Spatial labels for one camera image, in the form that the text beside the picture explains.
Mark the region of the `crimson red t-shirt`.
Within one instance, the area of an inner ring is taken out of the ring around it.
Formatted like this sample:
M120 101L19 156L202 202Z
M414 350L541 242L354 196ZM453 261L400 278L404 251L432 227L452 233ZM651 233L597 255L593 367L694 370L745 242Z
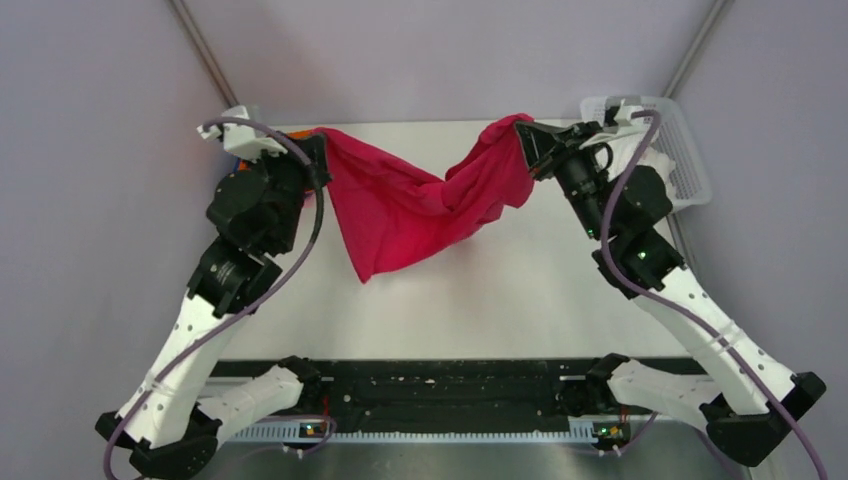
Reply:
M514 114L489 124L466 156L437 177L338 129L325 138L327 188L361 283L412 266L497 221L529 199L528 172Z

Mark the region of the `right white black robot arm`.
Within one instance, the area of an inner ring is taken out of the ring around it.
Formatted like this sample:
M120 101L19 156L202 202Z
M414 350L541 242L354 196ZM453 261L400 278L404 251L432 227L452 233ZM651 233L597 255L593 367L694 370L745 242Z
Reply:
M797 433L826 386L760 348L657 231L672 203L661 173L642 161L655 128L519 121L515 129L532 178L556 180L586 234L599 242L593 259L604 279L654 317L705 372L696 380L610 354L586 376L586 403L600 412L627 406L672 417L736 463L760 465Z

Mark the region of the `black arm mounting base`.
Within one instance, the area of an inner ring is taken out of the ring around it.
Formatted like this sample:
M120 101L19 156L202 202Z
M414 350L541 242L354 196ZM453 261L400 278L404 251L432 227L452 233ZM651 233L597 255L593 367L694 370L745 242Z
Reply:
M329 416L340 434L564 432L591 417L653 413L600 391L600 358L320 360L293 406L273 416Z

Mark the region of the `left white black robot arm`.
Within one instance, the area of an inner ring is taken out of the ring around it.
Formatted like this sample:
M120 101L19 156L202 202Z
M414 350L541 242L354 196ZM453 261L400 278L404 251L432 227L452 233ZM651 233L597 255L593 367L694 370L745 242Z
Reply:
M217 231L192 273L179 315L144 381L95 428L128 452L144 479L190 479L231 437L258 421L319 404L317 370L286 357L265 373L203 397L220 355L242 323L293 275L276 257L293 249L308 193L329 182L326 139L291 136L287 151L262 146L216 186L206 214Z

